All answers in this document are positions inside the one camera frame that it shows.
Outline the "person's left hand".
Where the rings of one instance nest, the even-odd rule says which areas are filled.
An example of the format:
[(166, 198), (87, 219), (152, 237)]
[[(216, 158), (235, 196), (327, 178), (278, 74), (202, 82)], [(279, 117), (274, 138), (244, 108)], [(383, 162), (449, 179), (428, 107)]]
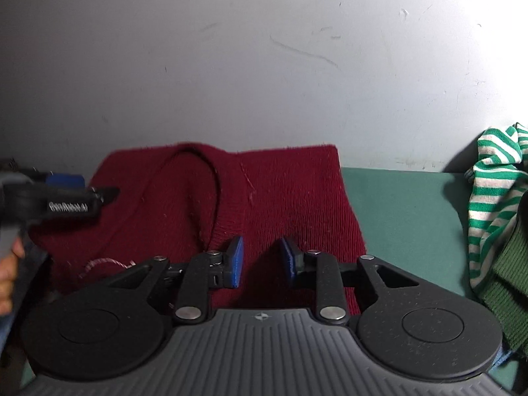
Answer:
[(13, 310), (14, 285), (19, 274), (19, 263), (25, 257), (20, 237), (14, 240), (10, 252), (0, 263), (0, 315), (5, 316)]

